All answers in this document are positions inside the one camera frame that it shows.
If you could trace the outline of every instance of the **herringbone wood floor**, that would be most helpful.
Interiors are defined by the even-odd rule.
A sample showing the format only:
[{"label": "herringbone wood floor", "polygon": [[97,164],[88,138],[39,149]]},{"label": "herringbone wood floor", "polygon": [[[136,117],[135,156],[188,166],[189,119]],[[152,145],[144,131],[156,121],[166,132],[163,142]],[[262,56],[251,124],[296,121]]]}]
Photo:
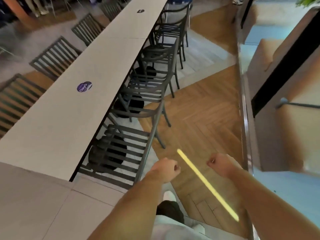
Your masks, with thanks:
[{"label": "herringbone wood floor", "polygon": [[[238,162],[243,161],[238,79],[238,68],[234,65],[178,90],[175,98],[166,96],[165,107],[172,127],[167,126],[164,117],[158,125],[166,149],[162,149],[156,139],[152,146],[158,158],[168,157],[179,162],[182,172],[172,185],[190,218],[246,238],[246,211],[236,189],[206,166],[214,152],[228,153]],[[157,104],[149,104],[146,108],[155,106]],[[150,119],[140,119],[140,123],[144,130],[150,131]],[[180,158],[178,148],[239,214],[239,223]]]}]

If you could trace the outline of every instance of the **hand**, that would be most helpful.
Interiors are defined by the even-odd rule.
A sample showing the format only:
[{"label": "hand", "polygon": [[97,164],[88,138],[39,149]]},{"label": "hand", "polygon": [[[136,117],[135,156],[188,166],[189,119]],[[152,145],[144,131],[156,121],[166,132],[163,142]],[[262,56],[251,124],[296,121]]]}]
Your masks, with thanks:
[{"label": "hand", "polygon": [[162,183],[165,184],[173,180],[180,172],[178,162],[165,157],[157,161],[148,173],[157,173]]},{"label": "hand", "polygon": [[234,171],[242,169],[233,157],[223,153],[212,153],[207,165],[224,178],[229,178]]}]

